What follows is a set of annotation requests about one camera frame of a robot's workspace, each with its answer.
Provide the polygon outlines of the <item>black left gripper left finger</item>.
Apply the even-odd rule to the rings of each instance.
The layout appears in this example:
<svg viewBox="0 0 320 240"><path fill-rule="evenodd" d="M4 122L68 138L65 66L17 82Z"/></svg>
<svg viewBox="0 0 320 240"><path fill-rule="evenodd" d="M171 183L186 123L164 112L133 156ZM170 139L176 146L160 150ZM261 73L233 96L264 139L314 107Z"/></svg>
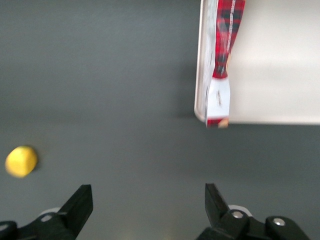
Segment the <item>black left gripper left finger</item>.
<svg viewBox="0 0 320 240"><path fill-rule="evenodd" d="M75 240L93 212L92 186L81 185L57 212L40 215L18 227L15 221L0 223L2 240Z"/></svg>

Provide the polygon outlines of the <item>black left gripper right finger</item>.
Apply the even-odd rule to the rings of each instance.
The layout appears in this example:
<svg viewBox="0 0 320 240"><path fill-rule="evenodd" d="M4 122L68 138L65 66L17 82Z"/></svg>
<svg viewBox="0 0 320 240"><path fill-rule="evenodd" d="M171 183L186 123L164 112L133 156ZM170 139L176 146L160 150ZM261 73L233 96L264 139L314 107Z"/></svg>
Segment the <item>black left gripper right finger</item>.
<svg viewBox="0 0 320 240"><path fill-rule="evenodd" d="M228 205L214 183L205 185L205 211L210 222L198 240L308 240L290 218L272 215L256 220L247 208Z"/></svg>

